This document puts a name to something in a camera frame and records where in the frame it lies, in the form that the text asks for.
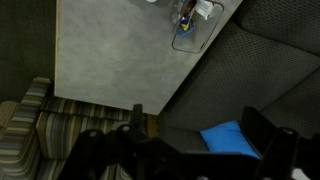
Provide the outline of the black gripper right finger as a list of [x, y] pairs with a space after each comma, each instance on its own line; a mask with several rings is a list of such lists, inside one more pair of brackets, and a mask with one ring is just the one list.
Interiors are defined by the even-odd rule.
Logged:
[[299, 134], [290, 128], [276, 127], [258, 110], [245, 107], [241, 129], [262, 155], [255, 180], [291, 180]]

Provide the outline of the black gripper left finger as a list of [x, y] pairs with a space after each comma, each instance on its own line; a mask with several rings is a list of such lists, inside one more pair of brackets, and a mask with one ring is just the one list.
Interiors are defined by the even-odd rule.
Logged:
[[58, 180], [99, 180], [112, 165], [120, 165], [132, 178], [138, 178], [134, 146], [146, 135], [143, 105], [134, 104], [128, 124], [103, 133], [99, 129], [82, 132], [73, 146]]

